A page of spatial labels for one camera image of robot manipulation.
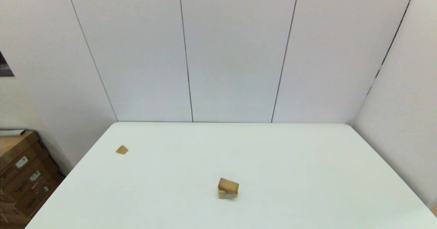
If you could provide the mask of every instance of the small wooden piece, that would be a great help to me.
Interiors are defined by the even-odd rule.
[[[218,189],[223,190],[227,193],[231,193],[233,195],[238,195],[238,186],[239,184],[227,179],[220,178],[220,182],[218,184]]]
[[[122,145],[115,152],[119,154],[126,154],[128,152],[128,149],[124,145]]]

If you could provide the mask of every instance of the barcode label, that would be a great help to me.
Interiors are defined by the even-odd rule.
[[[41,173],[39,172],[39,171],[36,171],[34,174],[32,174],[32,176],[30,176],[30,180],[32,181],[32,182],[34,182],[38,177],[39,177],[39,175],[41,175]]]
[[[19,169],[24,166],[28,161],[29,160],[25,156],[23,156],[23,158],[21,158],[15,165]]]

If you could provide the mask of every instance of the panel seam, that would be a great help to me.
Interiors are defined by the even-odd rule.
[[[103,80],[102,80],[102,77],[100,76],[99,69],[97,68],[96,61],[94,60],[93,53],[91,52],[91,49],[89,48],[88,41],[86,40],[85,33],[83,32],[81,21],[79,20],[79,17],[77,15],[76,8],[74,7],[73,0],[70,0],[70,2],[71,2],[71,5],[73,6],[74,14],[76,15],[76,19],[77,19],[77,22],[79,23],[79,27],[81,27],[81,32],[82,32],[83,38],[85,39],[86,47],[88,48],[89,54],[91,55],[91,59],[93,60],[94,67],[96,68],[97,74],[99,75],[100,83],[102,84],[103,90],[105,91],[106,97],[108,98],[108,102],[109,102],[109,105],[111,106],[111,109],[112,109],[112,112],[114,114],[115,120],[118,122],[117,115],[115,114],[115,111],[114,111],[114,107],[112,106],[111,100],[109,99],[108,92],[106,91],[105,85],[103,84]]]
[[[190,95],[190,108],[191,108],[191,112],[192,112],[192,122],[194,122],[193,104],[192,104],[192,99],[191,99],[190,74],[188,72],[187,44],[185,42],[184,14],[182,13],[182,0],[179,0],[179,3],[181,5],[182,33],[184,34],[185,64],[187,65],[188,93]]]
[[[288,31],[287,45],[285,46],[284,60],[282,61],[281,75],[279,76],[278,90],[276,91],[276,98],[275,98],[274,106],[273,106],[272,120],[270,121],[270,123],[273,123],[273,116],[274,116],[274,111],[276,109],[276,102],[278,101],[279,87],[281,86],[282,72],[284,71],[285,58],[287,56],[288,43],[290,41],[290,35],[292,33],[293,19],[295,17],[297,3],[298,3],[298,0],[295,0],[295,6],[293,7],[292,20],[290,23],[290,30]]]
[[[409,4],[410,4],[410,3],[411,3],[411,0],[408,0],[408,4],[407,4],[407,6],[406,6],[406,8],[405,8],[404,14],[402,15],[401,21],[399,22],[398,29],[396,29],[395,35],[393,36],[392,42],[390,43],[390,46],[389,46],[389,48],[388,48],[388,50],[387,50],[387,53],[385,54],[384,59],[382,60],[381,65],[379,66],[378,72],[376,73],[375,78],[373,79],[373,82],[372,82],[372,84],[370,85],[369,90],[367,91],[366,97],[364,98],[363,103],[361,104],[361,107],[360,107],[359,110],[356,112],[356,114],[355,114],[355,118],[352,120],[351,126],[354,126],[355,121],[356,121],[356,117],[358,116],[358,114],[360,113],[361,109],[363,108],[364,103],[365,103],[367,97],[369,96],[370,91],[372,90],[372,87],[373,87],[373,85],[374,85],[374,83],[375,83],[375,81],[376,81],[376,78],[378,77],[379,72],[381,71],[382,65],[384,65],[385,59],[387,58],[387,56],[388,56],[388,54],[389,54],[389,52],[390,52],[390,49],[392,48],[393,42],[394,42],[395,39],[396,39],[396,35],[398,35],[398,31],[399,31],[399,29],[401,28],[402,21],[404,20],[405,14],[407,13],[407,10],[408,10],[408,7],[409,7]]]

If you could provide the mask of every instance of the wooden block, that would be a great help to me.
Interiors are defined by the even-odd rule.
[[[222,198],[223,196],[225,196],[226,194],[228,194],[226,191],[224,191],[224,190],[218,190],[218,196],[219,196],[219,198]]]
[[[122,145],[115,152],[119,154],[126,154],[128,152],[128,149],[124,145]]]
[[[238,194],[238,186],[239,184],[227,179],[220,178],[220,182],[218,184],[218,189],[223,190],[227,193],[231,193],[233,195]]]

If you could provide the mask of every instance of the white surface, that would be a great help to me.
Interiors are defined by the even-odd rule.
[[[14,77],[0,78],[0,129],[37,131],[48,152],[50,152],[50,156],[55,159],[62,173],[67,175],[73,169],[70,161],[53,138],[52,133],[42,122],[38,112]]]
[[[182,0],[194,121],[271,121],[294,4]]]
[[[220,177],[239,182],[235,200],[218,199]],[[27,227],[45,228],[435,229],[437,218],[347,125],[120,122]]]
[[[297,0],[273,122],[352,123],[409,0]]]
[[[70,0],[0,0],[0,50],[72,165],[115,122]]]
[[[437,0],[411,0],[354,128],[423,202],[437,201]]]
[[[192,121],[179,0],[72,0],[119,121]]]

